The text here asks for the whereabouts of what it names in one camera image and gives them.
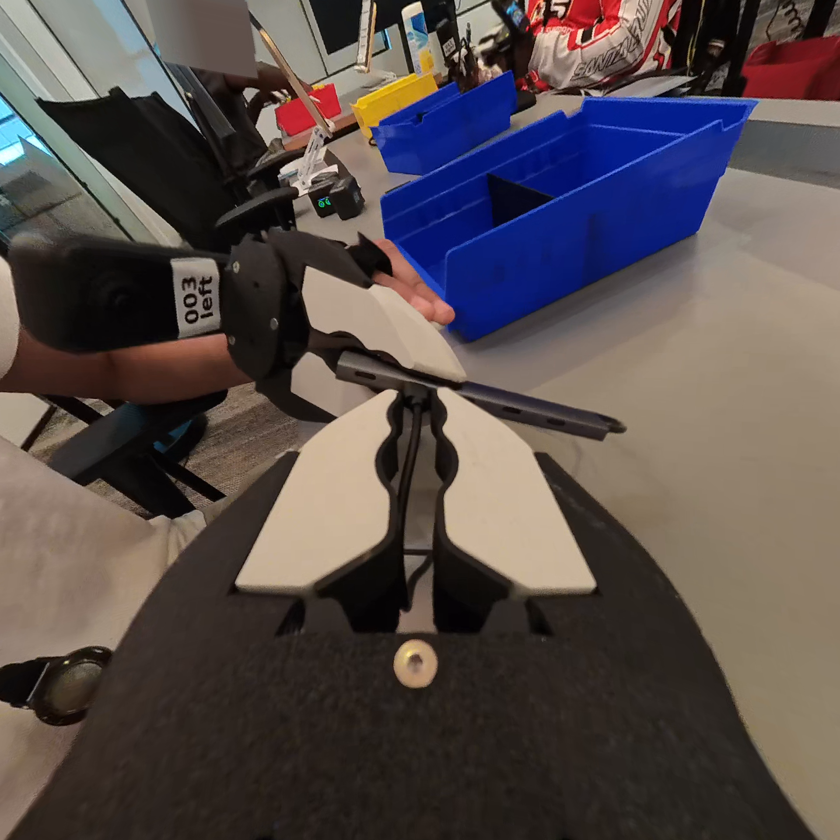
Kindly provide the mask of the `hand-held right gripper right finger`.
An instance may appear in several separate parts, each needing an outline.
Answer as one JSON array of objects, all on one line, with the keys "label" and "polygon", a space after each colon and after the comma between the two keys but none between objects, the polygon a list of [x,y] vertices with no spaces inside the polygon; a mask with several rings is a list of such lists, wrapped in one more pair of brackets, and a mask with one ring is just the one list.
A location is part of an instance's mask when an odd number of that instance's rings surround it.
[{"label": "hand-held right gripper right finger", "polygon": [[434,581],[474,615],[497,602],[592,595],[596,581],[530,446],[449,388],[434,394]]}]

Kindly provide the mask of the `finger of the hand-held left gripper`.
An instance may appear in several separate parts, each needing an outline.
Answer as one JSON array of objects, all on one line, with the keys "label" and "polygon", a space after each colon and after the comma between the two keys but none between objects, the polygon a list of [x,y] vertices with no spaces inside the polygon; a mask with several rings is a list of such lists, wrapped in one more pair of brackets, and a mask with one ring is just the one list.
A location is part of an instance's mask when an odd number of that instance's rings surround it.
[{"label": "finger of the hand-held left gripper", "polygon": [[290,396],[289,414],[303,422],[328,424],[355,408],[351,383],[338,380],[326,361],[311,352],[291,371]]},{"label": "finger of the hand-held left gripper", "polygon": [[362,288],[307,267],[302,302],[316,333],[340,337],[407,371],[464,383],[466,372],[442,333],[393,289]]}]

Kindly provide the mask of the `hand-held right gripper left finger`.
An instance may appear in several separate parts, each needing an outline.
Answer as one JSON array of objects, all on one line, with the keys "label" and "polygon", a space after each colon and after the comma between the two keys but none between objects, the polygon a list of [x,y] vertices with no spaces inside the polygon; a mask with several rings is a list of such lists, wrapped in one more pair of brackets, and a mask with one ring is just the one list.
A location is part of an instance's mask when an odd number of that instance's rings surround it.
[{"label": "hand-held right gripper left finger", "polygon": [[402,398],[383,391],[313,435],[290,470],[237,576],[257,595],[339,601],[350,615],[401,589],[392,478]]}]

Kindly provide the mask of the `grey hub with cable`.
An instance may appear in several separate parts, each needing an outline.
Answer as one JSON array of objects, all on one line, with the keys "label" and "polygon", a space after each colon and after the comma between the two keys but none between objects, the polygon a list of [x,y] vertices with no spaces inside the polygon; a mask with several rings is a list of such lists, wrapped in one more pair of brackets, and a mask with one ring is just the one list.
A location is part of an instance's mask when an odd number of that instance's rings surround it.
[{"label": "grey hub with cable", "polygon": [[434,394],[443,388],[455,391],[504,423],[511,421],[599,442],[610,434],[627,431],[622,421],[608,415],[474,382],[456,384],[438,381],[429,375],[410,372],[360,352],[342,352],[335,374],[343,382],[364,384],[379,391],[392,388],[404,396],[426,397],[433,432]]}]

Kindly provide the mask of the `blue plastic bin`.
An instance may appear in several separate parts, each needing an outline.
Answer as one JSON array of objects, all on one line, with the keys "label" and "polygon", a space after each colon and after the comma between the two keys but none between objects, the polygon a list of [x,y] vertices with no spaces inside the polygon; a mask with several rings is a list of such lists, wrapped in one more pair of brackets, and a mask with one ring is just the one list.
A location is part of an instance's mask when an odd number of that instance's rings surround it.
[{"label": "blue plastic bin", "polygon": [[[384,194],[385,236],[479,340],[696,234],[756,105],[587,98]],[[494,228],[489,173],[553,200]]]},{"label": "blue plastic bin", "polygon": [[518,106],[511,72],[462,92],[449,84],[372,128],[386,169],[426,175],[510,128]]}]

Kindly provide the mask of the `person's left forearm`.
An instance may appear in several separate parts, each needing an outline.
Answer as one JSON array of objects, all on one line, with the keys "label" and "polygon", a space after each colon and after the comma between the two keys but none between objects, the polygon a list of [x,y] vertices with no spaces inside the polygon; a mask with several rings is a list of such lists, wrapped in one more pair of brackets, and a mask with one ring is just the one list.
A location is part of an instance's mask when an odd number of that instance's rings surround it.
[{"label": "person's left forearm", "polygon": [[234,363],[221,333],[101,353],[69,353],[22,331],[1,390],[153,405],[251,382]]}]

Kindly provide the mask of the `grey desk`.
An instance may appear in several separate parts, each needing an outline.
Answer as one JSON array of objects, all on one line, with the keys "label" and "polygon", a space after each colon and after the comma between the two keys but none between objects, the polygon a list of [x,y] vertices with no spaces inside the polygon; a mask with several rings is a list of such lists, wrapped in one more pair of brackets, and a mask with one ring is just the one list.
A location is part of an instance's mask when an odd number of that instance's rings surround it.
[{"label": "grey desk", "polygon": [[514,428],[667,574],[819,838],[838,838],[838,220],[838,103],[761,100],[698,234],[447,336],[472,380],[627,425]]}]

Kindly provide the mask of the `black device green display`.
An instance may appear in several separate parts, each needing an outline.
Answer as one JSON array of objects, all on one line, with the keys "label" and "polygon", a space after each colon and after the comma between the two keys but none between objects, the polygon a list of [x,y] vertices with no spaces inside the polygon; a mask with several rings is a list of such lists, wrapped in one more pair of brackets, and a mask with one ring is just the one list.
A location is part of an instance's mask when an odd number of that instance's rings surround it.
[{"label": "black device green display", "polygon": [[337,216],[345,221],[360,216],[365,207],[359,183],[352,175],[320,183],[308,195],[320,218]]}]

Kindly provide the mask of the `yellow plastic bin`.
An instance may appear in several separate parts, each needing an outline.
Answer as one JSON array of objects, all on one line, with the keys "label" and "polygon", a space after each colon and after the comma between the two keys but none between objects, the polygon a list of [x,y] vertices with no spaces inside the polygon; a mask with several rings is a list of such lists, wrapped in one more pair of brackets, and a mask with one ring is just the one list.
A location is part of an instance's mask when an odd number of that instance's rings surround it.
[{"label": "yellow plastic bin", "polygon": [[351,110],[363,136],[372,142],[373,127],[394,113],[433,95],[437,89],[437,77],[433,71],[421,75],[413,73],[363,95],[351,103]]}]

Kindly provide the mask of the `small red box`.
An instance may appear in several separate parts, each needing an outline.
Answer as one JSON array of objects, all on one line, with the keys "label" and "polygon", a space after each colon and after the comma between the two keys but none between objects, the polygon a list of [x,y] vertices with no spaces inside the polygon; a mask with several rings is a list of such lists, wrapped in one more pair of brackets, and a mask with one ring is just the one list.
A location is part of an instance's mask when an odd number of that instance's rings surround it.
[{"label": "small red box", "polygon": [[[311,91],[313,107],[325,120],[334,120],[341,114],[342,107],[333,83],[315,86]],[[291,137],[304,130],[314,128],[316,121],[300,98],[284,102],[275,108],[276,126],[283,135]]]}]

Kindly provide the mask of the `person's white shirt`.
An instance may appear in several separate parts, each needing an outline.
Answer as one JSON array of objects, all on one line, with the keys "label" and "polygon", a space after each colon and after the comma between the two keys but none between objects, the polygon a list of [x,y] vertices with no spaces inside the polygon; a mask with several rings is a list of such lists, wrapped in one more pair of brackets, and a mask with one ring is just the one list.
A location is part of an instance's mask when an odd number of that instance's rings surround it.
[{"label": "person's white shirt", "polygon": [[[2,376],[20,320],[11,271],[1,268]],[[5,664],[114,650],[148,594],[206,526],[200,511],[143,520],[1,440],[1,654]],[[6,838],[65,758],[76,730],[34,712],[1,711],[1,837]]]}]

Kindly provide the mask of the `red white printed bag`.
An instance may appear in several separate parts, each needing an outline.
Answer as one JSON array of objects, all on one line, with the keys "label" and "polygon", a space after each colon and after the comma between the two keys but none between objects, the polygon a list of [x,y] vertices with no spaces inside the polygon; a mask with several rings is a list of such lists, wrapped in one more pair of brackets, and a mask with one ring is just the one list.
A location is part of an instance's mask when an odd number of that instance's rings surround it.
[{"label": "red white printed bag", "polygon": [[580,91],[670,68],[680,1],[527,2],[531,45],[514,71],[537,90]]}]

